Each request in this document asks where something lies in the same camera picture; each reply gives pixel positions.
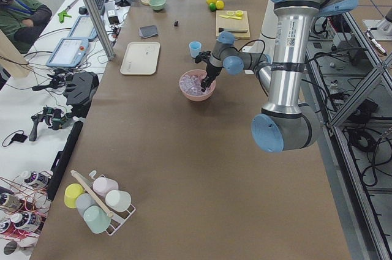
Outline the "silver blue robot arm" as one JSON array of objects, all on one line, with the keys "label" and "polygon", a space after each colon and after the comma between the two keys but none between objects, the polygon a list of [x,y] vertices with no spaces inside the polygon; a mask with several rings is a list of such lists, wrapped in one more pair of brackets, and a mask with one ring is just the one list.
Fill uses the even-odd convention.
[{"label": "silver blue robot arm", "polygon": [[320,133],[317,115],[299,98],[311,24],[319,17],[351,11],[359,0],[271,1],[277,17],[271,58],[264,52],[238,51],[234,35],[221,32],[214,48],[199,53],[195,61],[206,64],[202,89],[210,87],[222,70],[231,75],[253,71],[268,93],[267,102],[252,121],[253,139],[266,152],[282,152],[308,147]]}]

